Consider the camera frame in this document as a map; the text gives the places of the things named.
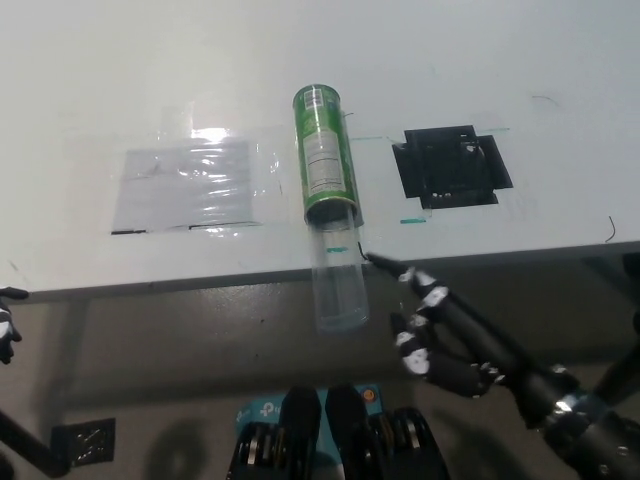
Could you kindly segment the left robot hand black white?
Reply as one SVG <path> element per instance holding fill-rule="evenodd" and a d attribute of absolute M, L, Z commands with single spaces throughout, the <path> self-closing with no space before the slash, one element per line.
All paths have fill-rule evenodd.
<path fill-rule="evenodd" d="M 1 362 L 9 364 L 14 356 L 13 344 L 22 341 L 22 335 L 14 325 L 13 315 L 9 307 L 4 302 L 10 300 L 26 300 L 30 296 L 29 292 L 10 286 L 1 286 L 1 313 L 0 313 L 0 357 Z"/>

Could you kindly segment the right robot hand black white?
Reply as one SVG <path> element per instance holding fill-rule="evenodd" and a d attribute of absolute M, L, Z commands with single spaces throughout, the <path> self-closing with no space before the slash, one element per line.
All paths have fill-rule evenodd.
<path fill-rule="evenodd" d="M 543 368 L 442 282 L 398 260 L 374 253 L 366 258 L 420 300 L 410 319 L 391 316 L 396 346 L 412 375 L 467 398 L 503 386 L 530 428 L 576 408 L 580 394 L 575 380 Z"/>

